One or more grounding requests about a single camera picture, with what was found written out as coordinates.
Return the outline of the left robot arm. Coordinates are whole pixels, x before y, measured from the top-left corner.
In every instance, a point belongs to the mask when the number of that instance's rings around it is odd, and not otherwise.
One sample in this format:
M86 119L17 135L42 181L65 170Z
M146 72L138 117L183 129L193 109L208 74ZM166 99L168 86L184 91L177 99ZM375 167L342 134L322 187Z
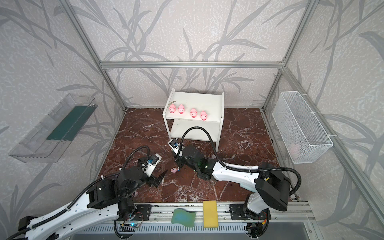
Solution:
M137 166L89 184L69 204L41 217L20 220L10 240L64 240L82 230L107 221L126 221L139 212L133 194L142 186L158 187L166 172L154 176L162 160L159 154L147 154Z

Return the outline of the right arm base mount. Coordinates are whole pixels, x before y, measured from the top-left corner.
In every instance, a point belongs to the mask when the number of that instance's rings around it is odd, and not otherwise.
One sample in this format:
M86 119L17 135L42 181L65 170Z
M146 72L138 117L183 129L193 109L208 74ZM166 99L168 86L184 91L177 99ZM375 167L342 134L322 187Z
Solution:
M270 210L265 209L261 213L257 214L245 207L245 204L230 204L229 212L231 214L231 220L255 220L255 221L268 221L271 219Z

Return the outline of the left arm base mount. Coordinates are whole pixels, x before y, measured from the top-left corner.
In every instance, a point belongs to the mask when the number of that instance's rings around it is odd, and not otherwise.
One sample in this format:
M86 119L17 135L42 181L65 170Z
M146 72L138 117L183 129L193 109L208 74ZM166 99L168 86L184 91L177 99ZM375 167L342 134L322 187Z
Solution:
M139 204L136 205L136 211L128 213L120 217L121 221L149 221L151 215L152 205L150 204Z

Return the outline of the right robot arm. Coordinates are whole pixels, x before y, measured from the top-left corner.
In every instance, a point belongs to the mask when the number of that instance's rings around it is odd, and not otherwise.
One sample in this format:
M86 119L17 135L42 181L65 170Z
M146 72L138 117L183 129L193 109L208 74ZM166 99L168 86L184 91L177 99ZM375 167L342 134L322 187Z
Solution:
M269 163L259 166L233 165L222 161L216 150L215 158L205 158L195 146L185 147L183 143L183 140L169 141L176 164L180 168L188 166L202 180L233 182L250 191L245 200L245 209L254 214L268 208L287 211L290 196L295 194L302 184L302 177L295 169L274 167Z

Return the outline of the pink pig toy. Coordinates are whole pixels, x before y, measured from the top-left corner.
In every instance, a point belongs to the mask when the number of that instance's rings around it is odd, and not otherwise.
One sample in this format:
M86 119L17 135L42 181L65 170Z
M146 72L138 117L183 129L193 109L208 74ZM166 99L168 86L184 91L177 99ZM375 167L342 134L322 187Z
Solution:
M169 112L170 112L171 114L173 114L173 113L176 112L176 106L175 106L174 104L171 104L171 105L169 106Z
M179 112L179 114L183 114L185 112L185 106L184 105L179 105L178 106L178 112Z
M202 121L206 121L208 118L208 114L205 111L201 111L200 117Z
M190 111L190 115L191 115L192 118L196 118L197 115L198 115L197 110L196 110L196 109L191 109L191 111Z

